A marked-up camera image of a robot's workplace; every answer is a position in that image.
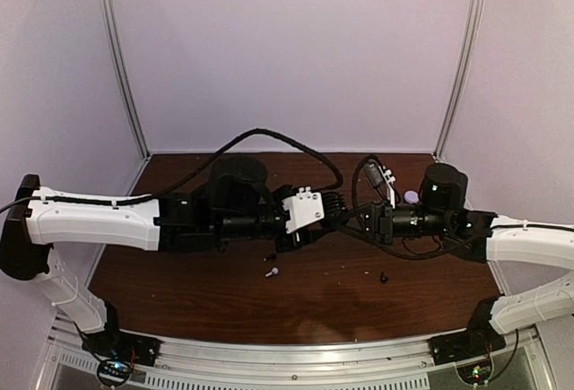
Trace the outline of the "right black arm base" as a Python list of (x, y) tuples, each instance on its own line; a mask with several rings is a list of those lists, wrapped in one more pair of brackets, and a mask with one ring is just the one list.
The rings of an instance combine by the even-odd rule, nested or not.
[(429, 339), (430, 354), (436, 366), (486, 356), (506, 347), (505, 337), (490, 324), (491, 309), (497, 299), (479, 301), (464, 330)]

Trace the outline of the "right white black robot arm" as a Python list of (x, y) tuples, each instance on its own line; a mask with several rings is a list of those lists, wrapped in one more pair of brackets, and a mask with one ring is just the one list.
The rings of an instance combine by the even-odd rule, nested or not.
[(374, 155), (361, 160), (352, 175), (352, 217), (337, 217), (334, 227), (385, 253), (409, 261), (452, 254), (476, 263), (520, 262), (566, 270), (561, 278), (515, 295), (490, 301), (485, 321), (460, 335), (465, 354), (480, 354), (494, 332), (508, 334), (573, 312), (573, 228), (570, 225), (512, 219), (496, 212), (468, 210), (468, 177), (435, 162), (424, 172), (415, 204), (396, 201), (391, 170)]

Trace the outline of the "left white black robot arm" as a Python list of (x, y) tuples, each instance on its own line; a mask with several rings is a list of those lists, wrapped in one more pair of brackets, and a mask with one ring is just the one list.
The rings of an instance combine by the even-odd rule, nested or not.
[(5, 208), (1, 269), (35, 282), (67, 314), (81, 334), (111, 358), (123, 356), (129, 340), (117, 311), (95, 297), (66, 268), (57, 243), (112, 244), (146, 252), (222, 252), (232, 241), (271, 240), (278, 251), (313, 243), (315, 224), (341, 209), (332, 187), (267, 186), (263, 163), (249, 157), (216, 161), (207, 181), (190, 193), (175, 187), (159, 195), (131, 197), (70, 195), (24, 177), (15, 201)]

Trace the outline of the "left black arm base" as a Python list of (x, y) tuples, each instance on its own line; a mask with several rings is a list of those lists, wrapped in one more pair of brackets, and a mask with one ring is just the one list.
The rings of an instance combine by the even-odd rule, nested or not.
[(103, 330), (93, 334), (82, 333), (83, 348), (99, 358), (153, 367), (161, 347), (160, 340), (122, 331), (117, 309), (108, 301), (104, 302), (104, 306), (106, 323)]

